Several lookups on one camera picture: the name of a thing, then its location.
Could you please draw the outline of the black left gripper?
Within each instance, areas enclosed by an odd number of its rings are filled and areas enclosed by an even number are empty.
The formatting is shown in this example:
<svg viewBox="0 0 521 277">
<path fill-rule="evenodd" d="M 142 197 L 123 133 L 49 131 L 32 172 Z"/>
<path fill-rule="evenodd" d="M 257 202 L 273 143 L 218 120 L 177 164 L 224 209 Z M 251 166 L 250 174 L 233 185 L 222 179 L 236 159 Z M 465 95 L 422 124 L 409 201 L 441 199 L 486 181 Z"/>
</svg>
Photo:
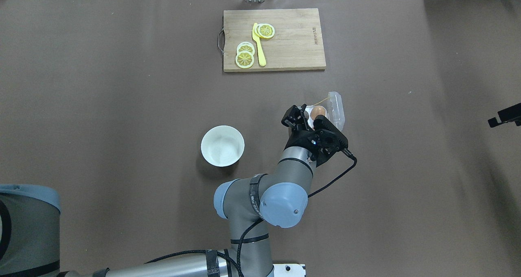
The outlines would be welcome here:
<svg viewBox="0 0 521 277">
<path fill-rule="evenodd" d="M 306 112 L 306 104 L 301 106 L 291 106 L 281 119 L 283 126 L 288 128 L 289 139 L 287 141 L 287 148 L 301 147 L 310 151 L 317 151 L 314 141 L 315 130 L 308 125 L 308 114 Z M 315 120 L 319 124 L 319 128 L 331 126 L 325 116 L 318 116 Z"/>
</svg>

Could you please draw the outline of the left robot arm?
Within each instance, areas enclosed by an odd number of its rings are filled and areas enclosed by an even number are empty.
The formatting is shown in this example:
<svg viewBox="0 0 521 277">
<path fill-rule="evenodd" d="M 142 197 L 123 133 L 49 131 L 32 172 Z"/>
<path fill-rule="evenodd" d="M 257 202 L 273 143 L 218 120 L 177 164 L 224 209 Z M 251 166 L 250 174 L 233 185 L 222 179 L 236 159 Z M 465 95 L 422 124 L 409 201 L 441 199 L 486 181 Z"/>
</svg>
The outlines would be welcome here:
<svg viewBox="0 0 521 277">
<path fill-rule="evenodd" d="M 103 268 L 93 277 L 273 277 L 267 225 L 289 228 L 304 214 L 315 169 L 346 147 L 344 135 L 322 114 L 292 106 L 281 123 L 290 129 L 272 174 L 221 184 L 214 208 L 230 225 L 231 247 L 186 250 L 125 269 Z M 60 270 L 60 199 L 41 185 L 1 185 L 2 277 L 77 277 Z"/>
</svg>

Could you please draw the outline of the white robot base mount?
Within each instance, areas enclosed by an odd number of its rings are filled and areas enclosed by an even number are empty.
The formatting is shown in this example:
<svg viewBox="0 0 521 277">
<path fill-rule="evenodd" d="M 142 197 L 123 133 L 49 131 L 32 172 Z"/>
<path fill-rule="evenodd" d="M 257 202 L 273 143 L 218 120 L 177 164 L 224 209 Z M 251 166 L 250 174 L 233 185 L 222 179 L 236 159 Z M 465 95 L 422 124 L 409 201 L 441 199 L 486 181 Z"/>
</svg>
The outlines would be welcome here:
<svg viewBox="0 0 521 277">
<path fill-rule="evenodd" d="M 306 277 L 305 264 L 274 264 L 274 277 Z"/>
</svg>

